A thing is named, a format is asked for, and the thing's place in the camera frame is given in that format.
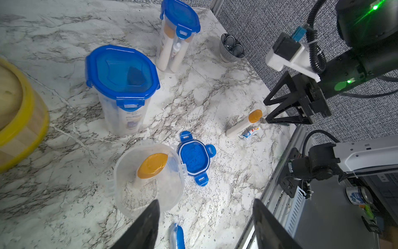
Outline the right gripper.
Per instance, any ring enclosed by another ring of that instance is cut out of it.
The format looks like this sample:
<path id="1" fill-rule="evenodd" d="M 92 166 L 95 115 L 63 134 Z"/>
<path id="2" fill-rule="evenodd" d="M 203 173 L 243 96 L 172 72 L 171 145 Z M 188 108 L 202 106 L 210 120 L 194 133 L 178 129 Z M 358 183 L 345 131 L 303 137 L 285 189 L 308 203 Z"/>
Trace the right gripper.
<path id="1" fill-rule="evenodd" d="M 316 81 L 304 74 L 291 76 L 285 72 L 263 103 L 278 106 L 265 118 L 267 123 L 292 123 L 311 125 L 311 116 L 320 113 L 322 117 L 332 115 L 326 98 Z M 296 116 L 279 117 L 290 108 L 298 112 Z"/>

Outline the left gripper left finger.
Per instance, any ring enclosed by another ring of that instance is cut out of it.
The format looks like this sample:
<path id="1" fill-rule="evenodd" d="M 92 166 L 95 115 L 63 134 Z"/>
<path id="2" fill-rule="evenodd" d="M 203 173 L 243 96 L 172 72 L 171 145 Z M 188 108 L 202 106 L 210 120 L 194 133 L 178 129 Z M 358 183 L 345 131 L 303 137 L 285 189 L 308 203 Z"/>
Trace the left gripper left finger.
<path id="1" fill-rule="evenodd" d="M 159 220 L 159 201 L 153 200 L 111 249 L 154 249 Z"/>

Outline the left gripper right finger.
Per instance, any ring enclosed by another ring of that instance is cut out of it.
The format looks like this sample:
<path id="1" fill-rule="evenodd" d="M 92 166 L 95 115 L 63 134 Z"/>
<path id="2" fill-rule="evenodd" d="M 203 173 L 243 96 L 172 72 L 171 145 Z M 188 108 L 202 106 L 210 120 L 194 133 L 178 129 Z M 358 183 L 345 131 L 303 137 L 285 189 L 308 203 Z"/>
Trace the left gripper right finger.
<path id="1" fill-rule="evenodd" d="M 259 249 L 301 249 L 260 199 L 254 200 L 253 220 Z"/>

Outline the blue toothbrush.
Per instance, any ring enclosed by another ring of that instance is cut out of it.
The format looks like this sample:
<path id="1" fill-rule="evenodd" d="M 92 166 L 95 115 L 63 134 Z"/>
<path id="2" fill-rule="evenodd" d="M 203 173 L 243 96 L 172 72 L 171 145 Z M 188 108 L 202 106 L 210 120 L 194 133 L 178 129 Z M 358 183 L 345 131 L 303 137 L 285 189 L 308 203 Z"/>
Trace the blue toothbrush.
<path id="1" fill-rule="evenodd" d="M 172 223 L 170 226 L 170 248 L 171 249 L 185 249 L 184 232 L 181 226 L 177 223 Z"/>

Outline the orange cap bottle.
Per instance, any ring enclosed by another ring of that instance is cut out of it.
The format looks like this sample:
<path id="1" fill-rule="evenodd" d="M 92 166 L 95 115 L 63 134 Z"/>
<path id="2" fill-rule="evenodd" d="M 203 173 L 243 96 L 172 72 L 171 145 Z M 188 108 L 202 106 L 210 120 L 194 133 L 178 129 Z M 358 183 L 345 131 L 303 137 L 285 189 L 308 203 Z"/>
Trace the orange cap bottle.
<path id="1" fill-rule="evenodd" d="M 240 132 L 243 132 L 249 126 L 257 123 L 263 116 L 261 110 L 255 110 L 251 112 L 247 117 L 239 121 L 237 124 L 233 125 L 230 129 L 226 131 L 227 137 L 233 137 L 235 135 L 239 135 Z"/>
<path id="2" fill-rule="evenodd" d="M 156 153 L 147 157 L 136 170 L 133 189 L 139 189 L 154 181 L 167 165 L 168 154 Z"/>

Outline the clear container front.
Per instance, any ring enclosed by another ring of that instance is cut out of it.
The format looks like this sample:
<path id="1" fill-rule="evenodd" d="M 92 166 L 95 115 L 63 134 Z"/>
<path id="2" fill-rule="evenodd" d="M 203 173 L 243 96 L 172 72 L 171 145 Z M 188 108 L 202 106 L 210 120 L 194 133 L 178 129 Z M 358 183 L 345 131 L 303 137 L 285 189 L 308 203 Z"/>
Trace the clear container front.
<path id="1" fill-rule="evenodd" d="M 172 209 L 183 194 L 187 174 L 174 146 L 143 140 L 119 158 L 106 192 L 123 215 L 135 220 L 153 200 L 158 200 L 161 213 Z"/>

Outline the clear container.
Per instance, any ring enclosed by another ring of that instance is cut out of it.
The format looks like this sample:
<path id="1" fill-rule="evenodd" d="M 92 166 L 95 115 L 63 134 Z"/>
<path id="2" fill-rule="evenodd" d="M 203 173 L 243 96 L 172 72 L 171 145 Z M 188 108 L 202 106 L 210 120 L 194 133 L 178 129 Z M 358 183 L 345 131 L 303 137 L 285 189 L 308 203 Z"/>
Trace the clear container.
<path id="1" fill-rule="evenodd" d="M 177 72 L 194 36 L 186 40 L 179 39 L 176 31 L 166 23 L 166 18 L 164 18 L 160 32 L 160 43 L 157 49 L 157 68 L 161 71 L 170 70 L 173 73 Z"/>
<path id="2" fill-rule="evenodd" d="M 128 112 L 117 107 L 116 101 L 103 96 L 95 88 L 93 89 L 98 94 L 98 98 L 104 112 L 105 122 L 111 133 L 118 136 L 124 136 L 139 132 L 151 98 L 145 101 L 145 106 L 136 111 Z"/>
<path id="3" fill-rule="evenodd" d="M 172 209 L 183 194 L 187 174 L 174 146 L 143 140 L 119 158 L 106 192 L 123 215 L 135 220 L 153 200 L 158 200 L 161 213 Z"/>

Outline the orange cap bottle front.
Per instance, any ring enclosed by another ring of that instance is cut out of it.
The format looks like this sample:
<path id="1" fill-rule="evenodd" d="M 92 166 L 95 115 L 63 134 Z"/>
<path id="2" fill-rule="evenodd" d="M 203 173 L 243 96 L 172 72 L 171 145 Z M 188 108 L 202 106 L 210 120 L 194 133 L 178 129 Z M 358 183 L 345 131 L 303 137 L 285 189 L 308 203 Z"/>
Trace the orange cap bottle front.
<path id="1" fill-rule="evenodd" d="M 156 153 L 147 157 L 136 170 L 133 189 L 139 189 L 154 181 L 167 165 L 168 154 Z"/>

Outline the toothpaste tube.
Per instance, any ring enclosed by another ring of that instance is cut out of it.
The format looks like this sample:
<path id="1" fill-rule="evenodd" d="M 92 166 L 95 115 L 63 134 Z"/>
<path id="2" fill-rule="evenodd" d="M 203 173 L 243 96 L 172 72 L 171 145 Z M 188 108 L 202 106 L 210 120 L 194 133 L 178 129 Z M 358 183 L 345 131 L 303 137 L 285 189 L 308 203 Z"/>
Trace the toothpaste tube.
<path id="1" fill-rule="evenodd" d="M 243 132 L 241 135 L 239 135 L 239 138 L 244 139 L 244 140 L 249 140 L 259 130 L 260 130 L 260 126 L 251 126 L 245 132 Z"/>

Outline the clear container back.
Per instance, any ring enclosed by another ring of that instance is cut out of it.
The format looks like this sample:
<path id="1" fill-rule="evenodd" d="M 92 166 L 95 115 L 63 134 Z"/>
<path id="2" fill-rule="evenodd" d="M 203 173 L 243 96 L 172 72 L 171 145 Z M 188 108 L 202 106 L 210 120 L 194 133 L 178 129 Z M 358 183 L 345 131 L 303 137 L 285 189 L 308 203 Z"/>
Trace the clear container back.
<path id="1" fill-rule="evenodd" d="M 160 43 L 157 49 L 157 68 L 161 71 L 170 70 L 173 73 L 177 72 L 194 36 L 186 40 L 179 39 L 176 31 L 166 23 L 166 18 L 164 18 L 160 32 Z"/>

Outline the blue lid back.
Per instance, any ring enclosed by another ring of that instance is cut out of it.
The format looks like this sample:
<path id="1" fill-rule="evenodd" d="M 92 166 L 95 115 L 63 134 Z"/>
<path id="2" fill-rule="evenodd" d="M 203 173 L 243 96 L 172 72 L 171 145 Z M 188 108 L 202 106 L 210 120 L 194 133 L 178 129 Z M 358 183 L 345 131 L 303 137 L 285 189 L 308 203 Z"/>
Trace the blue lid back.
<path id="1" fill-rule="evenodd" d="M 164 0 L 161 4 L 160 19 L 176 31 L 181 40 L 200 33 L 201 24 L 197 13 L 187 4 L 178 0 Z"/>

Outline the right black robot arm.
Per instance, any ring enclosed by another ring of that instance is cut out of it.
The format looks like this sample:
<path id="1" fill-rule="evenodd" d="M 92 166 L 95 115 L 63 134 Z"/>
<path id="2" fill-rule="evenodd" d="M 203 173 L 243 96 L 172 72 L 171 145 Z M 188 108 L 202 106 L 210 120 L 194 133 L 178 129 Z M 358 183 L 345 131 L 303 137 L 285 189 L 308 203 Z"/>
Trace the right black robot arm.
<path id="1" fill-rule="evenodd" d="M 266 117 L 269 124 L 310 125 L 312 116 L 331 116 L 327 99 L 348 91 L 398 67 L 397 1 L 338 1 L 337 29 L 349 50 L 327 61 L 318 45 L 314 23 L 323 6 L 317 1 L 307 22 L 295 33 L 280 34 L 266 56 L 266 64 L 281 71 L 289 67 L 265 98 L 275 109 Z M 374 175 L 398 168 L 398 137 L 342 143 L 331 142 L 301 150 L 292 149 L 278 178 L 286 194 L 309 191 L 309 183 L 338 176 L 340 180 Z"/>

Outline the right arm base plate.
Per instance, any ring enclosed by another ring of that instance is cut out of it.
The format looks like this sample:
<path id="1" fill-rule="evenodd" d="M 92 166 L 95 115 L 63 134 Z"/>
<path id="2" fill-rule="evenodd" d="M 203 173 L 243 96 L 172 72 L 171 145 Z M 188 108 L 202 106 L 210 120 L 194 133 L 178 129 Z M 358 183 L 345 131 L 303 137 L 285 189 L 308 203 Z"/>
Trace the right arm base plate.
<path id="1" fill-rule="evenodd" d="M 295 197 L 295 193 L 300 188 L 304 193 L 302 196 L 306 198 L 308 191 L 310 190 L 309 183 L 310 180 L 305 180 L 298 178 L 293 175 L 292 162 L 293 160 L 301 158 L 301 153 L 297 148 L 290 150 L 287 162 L 284 164 L 281 173 L 277 179 L 278 185 L 281 186 L 284 193 L 286 193 L 290 198 Z"/>

